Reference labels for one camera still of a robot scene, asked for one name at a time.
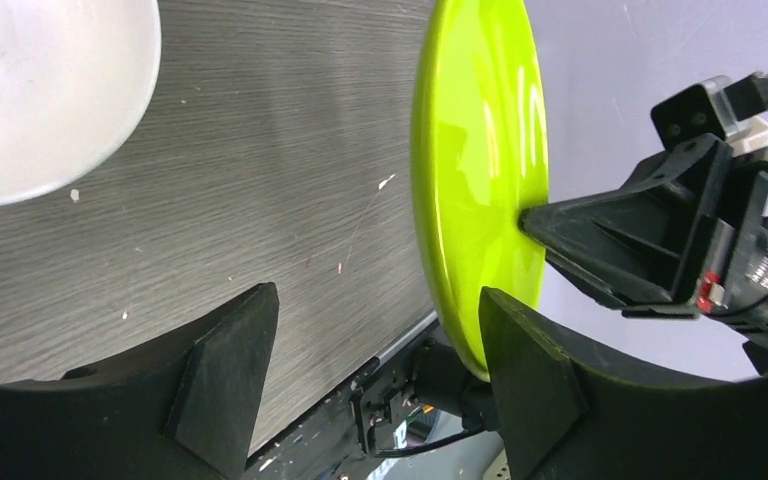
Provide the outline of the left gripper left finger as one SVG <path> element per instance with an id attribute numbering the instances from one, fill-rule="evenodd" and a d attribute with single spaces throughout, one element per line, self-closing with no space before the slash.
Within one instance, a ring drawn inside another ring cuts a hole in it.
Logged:
<path id="1" fill-rule="evenodd" d="M 0 384 L 0 479 L 240 479 L 279 299 L 257 284 L 52 381 Z"/>

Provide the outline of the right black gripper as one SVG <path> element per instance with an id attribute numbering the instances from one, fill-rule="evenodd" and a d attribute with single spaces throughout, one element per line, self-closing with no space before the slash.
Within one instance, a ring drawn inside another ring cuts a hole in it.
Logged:
<path id="1" fill-rule="evenodd" d="M 524 209 L 519 228 L 599 305 L 627 318 L 703 313 L 745 336 L 747 354 L 762 358 L 768 147 L 737 157 L 729 171 L 732 158 L 727 143 L 702 135 L 640 161 L 615 190 Z M 709 267 L 715 212 L 719 251 Z"/>

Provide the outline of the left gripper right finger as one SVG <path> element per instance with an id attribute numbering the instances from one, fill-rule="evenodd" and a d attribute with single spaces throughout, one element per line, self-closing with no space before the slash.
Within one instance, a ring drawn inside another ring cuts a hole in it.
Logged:
<path id="1" fill-rule="evenodd" d="M 515 479 L 768 479 L 768 376 L 664 368 L 486 287 L 480 326 Z"/>

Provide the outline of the lime green plate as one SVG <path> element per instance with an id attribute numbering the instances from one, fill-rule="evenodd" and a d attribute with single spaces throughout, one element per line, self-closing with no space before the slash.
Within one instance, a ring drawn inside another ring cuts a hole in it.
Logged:
<path id="1" fill-rule="evenodd" d="M 410 169 L 434 308 L 462 363 L 487 380 L 482 290 L 534 306 L 544 272 L 544 249 L 518 224 L 549 196 L 544 89 L 524 2 L 435 3 L 414 83 Z"/>

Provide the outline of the white ceramic bowl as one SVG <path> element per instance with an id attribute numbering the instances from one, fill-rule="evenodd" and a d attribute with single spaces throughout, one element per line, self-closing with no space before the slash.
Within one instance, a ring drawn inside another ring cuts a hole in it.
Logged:
<path id="1" fill-rule="evenodd" d="M 0 206 L 112 156 L 148 109 L 161 52 L 155 1 L 0 1 Z"/>

